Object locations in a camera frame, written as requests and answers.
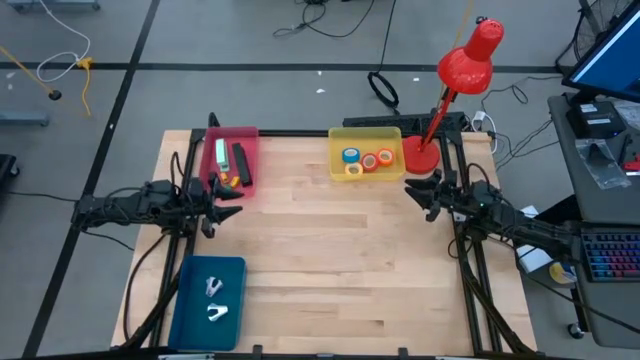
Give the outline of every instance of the monitor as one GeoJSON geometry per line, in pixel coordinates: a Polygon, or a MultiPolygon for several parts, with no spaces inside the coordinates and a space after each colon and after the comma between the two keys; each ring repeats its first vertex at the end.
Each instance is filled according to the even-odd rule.
{"type": "Polygon", "coordinates": [[[640,103],[640,0],[598,36],[562,84],[585,100],[601,94],[640,103]]]}

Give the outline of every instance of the lamp base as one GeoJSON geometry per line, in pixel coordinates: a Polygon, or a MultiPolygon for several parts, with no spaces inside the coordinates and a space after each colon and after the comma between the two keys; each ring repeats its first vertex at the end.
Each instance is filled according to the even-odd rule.
{"type": "Polygon", "coordinates": [[[440,149],[433,141],[424,144],[420,151],[422,136],[410,136],[402,140],[404,162],[407,171],[412,174],[423,175],[433,171],[440,162],[440,149]]]}

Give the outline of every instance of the red lamp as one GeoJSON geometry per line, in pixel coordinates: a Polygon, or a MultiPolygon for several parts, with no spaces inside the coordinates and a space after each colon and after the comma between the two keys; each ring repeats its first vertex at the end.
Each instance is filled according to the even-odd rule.
{"type": "Polygon", "coordinates": [[[424,135],[403,140],[408,172],[426,174],[438,165],[440,150],[432,140],[442,117],[458,93],[475,95],[487,90],[493,75],[491,54],[503,36],[502,24],[485,20],[476,27],[467,45],[451,50],[440,60],[438,75],[447,87],[445,99],[424,135]]]}

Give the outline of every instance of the electronic device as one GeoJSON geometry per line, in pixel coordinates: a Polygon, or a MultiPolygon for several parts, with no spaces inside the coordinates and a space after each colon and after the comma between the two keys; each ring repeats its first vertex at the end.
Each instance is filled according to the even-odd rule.
{"type": "Polygon", "coordinates": [[[589,281],[640,281],[640,230],[587,230],[582,233],[589,281]]]}
{"type": "Polygon", "coordinates": [[[611,101],[573,104],[567,119],[578,139],[609,139],[627,128],[611,101]]]}
{"type": "Polygon", "coordinates": [[[596,95],[640,102],[640,1],[635,0],[583,56],[563,85],[580,90],[572,101],[588,103],[596,95]]]}
{"type": "MultiPolygon", "coordinates": [[[[402,136],[423,135],[435,112],[431,114],[410,114],[410,115],[391,115],[391,116],[366,116],[356,118],[345,118],[342,121],[343,127],[380,127],[394,126],[400,129],[402,136]]],[[[467,124],[465,114],[463,112],[447,113],[438,130],[440,131],[461,131],[467,124]]]]}

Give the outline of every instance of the orange tape roll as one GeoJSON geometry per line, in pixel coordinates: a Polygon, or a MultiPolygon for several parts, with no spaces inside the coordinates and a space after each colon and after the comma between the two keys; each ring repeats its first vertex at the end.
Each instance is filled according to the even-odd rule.
{"type": "Polygon", "coordinates": [[[389,149],[380,149],[380,151],[378,151],[377,157],[380,165],[389,166],[393,163],[394,155],[393,155],[393,151],[389,149]]]}

